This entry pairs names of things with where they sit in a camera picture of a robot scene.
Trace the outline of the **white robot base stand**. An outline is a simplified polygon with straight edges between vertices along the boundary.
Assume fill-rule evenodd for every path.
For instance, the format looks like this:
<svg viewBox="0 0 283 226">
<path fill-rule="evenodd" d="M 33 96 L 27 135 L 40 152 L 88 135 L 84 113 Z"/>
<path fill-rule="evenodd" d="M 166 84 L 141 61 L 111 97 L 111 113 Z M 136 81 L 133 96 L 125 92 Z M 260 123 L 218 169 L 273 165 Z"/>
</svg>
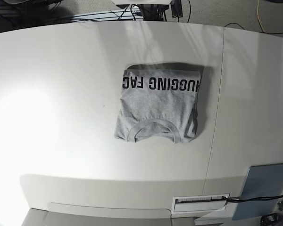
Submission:
<svg viewBox="0 0 283 226">
<path fill-rule="evenodd" d="M 166 11 L 171 9 L 172 18 L 177 22 L 183 17 L 181 0 L 112 0 L 119 8 L 130 8 L 133 19 L 136 20 L 133 8 L 137 7 L 145 21 L 167 21 Z"/>
</svg>

